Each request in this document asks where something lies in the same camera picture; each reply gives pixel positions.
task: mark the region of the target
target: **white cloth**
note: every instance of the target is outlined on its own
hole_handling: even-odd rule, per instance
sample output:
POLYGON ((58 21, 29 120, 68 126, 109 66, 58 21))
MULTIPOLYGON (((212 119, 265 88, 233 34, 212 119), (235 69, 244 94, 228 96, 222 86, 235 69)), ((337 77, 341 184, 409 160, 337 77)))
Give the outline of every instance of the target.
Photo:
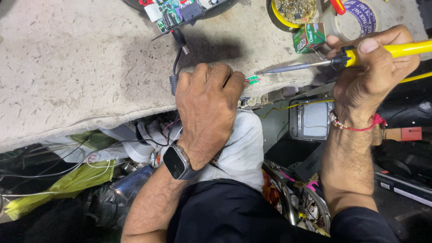
POLYGON ((197 182, 232 179, 259 192, 264 185, 263 129, 259 117, 252 111, 237 109, 234 127, 215 166, 207 164, 195 178, 197 182))

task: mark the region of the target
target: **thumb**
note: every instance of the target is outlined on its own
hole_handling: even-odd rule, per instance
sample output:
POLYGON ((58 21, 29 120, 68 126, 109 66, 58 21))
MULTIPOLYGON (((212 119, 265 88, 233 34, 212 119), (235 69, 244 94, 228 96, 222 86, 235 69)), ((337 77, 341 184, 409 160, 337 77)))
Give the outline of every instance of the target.
POLYGON ((357 48, 360 63, 366 72, 381 76, 391 75, 393 56, 373 38, 362 41, 357 48))

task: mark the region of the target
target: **yellow soldering iron handle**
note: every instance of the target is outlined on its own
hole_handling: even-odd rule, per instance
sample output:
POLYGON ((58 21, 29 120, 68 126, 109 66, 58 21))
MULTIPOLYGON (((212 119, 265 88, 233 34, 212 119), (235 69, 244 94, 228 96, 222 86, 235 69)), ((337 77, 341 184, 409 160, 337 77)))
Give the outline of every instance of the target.
MULTIPOLYGON (((427 41, 422 41, 422 42, 413 42, 413 43, 400 44, 400 45, 385 45, 384 48, 393 55, 393 58, 426 53, 432 51, 432 39, 427 41)), ((345 65, 346 67, 360 65, 360 62, 357 59, 356 49, 347 50, 345 52, 346 52, 346 56, 351 58, 346 62, 345 65)))

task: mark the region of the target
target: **yellow wire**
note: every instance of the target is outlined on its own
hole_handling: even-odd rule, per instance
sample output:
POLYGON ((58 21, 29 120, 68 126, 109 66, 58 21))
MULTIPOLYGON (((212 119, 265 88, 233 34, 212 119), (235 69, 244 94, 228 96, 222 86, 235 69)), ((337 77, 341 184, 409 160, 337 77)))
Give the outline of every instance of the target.
POLYGON ((269 112, 267 112, 267 114, 266 114, 265 116, 260 116, 260 117, 262 117, 263 119, 266 118, 267 115, 268 115, 271 111, 273 111, 273 110, 278 110, 278 111, 280 111, 280 110, 285 110, 285 109, 288 109, 288 108, 291 108, 291 107, 294 107, 294 106, 299 106, 299 105, 310 105, 310 104, 315 104, 315 103, 320 103, 320 102, 330 102, 330 101, 334 101, 334 99, 325 99, 325 100, 319 100, 319 101, 308 102, 308 103, 299 103, 299 104, 295 104, 295 105, 292 105, 292 106, 287 106, 287 107, 285 107, 285 108, 274 108, 274 107, 273 107, 269 112))
MULTIPOLYGON (((400 81, 399 83, 406 83, 406 82, 410 82, 410 81, 413 81, 413 80, 417 80, 417 79, 421 79, 421 78, 426 78, 426 77, 430 77, 430 76, 432 76, 432 72, 428 72, 428 73, 425 73, 425 74, 417 75, 417 76, 414 76, 414 77, 411 77, 411 78, 402 79, 402 81, 400 81)), ((299 104, 295 104, 295 105, 292 105, 292 106, 287 106, 287 107, 284 107, 284 108, 274 108, 273 107, 269 112, 267 112, 267 114, 265 114, 265 116, 260 116, 260 115, 259 116, 262 119, 264 119, 273 110, 278 110, 279 111, 279 110, 289 109, 291 107, 299 106, 299 105, 310 105, 310 104, 315 104, 315 103, 320 103, 320 102, 331 102, 331 101, 334 101, 334 99, 325 99, 325 100, 314 101, 314 102, 309 102, 309 103, 299 103, 299 104)))
POLYGON ((430 76, 432 76, 432 72, 428 72, 428 73, 425 73, 425 74, 417 75, 417 76, 414 76, 414 77, 411 77, 411 78, 402 79, 402 81, 400 81, 399 83, 406 83, 406 82, 410 82, 410 81, 413 81, 413 80, 417 80, 417 79, 421 79, 421 78, 425 78, 425 77, 430 77, 430 76))

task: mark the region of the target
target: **green cardboard box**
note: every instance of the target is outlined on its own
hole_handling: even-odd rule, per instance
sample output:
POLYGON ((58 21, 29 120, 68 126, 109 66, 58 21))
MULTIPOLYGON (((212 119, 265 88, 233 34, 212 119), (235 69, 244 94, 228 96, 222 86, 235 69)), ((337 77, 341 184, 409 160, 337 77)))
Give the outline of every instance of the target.
POLYGON ((324 24, 309 23, 293 35, 296 53, 310 53, 326 42, 324 24))

